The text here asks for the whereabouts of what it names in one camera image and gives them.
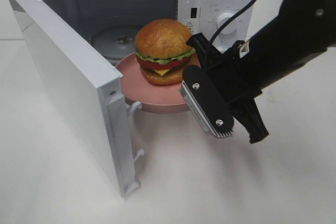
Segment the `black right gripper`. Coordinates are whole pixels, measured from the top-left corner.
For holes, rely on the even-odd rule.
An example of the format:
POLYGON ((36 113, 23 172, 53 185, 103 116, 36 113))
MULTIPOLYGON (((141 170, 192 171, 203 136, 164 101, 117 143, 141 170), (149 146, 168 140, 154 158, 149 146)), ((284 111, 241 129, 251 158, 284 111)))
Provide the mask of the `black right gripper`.
POLYGON ((200 66, 205 67, 232 115, 247 130, 250 144, 264 140, 269 132, 255 102, 262 91, 258 74, 252 69, 260 61, 262 47, 254 41, 238 40, 221 53, 203 33, 192 35, 186 43, 195 49, 200 66))

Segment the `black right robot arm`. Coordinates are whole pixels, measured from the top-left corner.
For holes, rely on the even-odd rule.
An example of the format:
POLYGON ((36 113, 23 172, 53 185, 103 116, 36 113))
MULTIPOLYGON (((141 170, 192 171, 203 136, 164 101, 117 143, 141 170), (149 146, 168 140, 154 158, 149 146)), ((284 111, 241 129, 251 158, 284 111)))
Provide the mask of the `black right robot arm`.
POLYGON ((225 52, 201 33, 187 44, 200 63, 184 69, 181 95, 203 131, 228 137, 238 121, 257 143, 268 131, 255 98, 335 46, 335 0, 283 0, 272 21, 225 52))

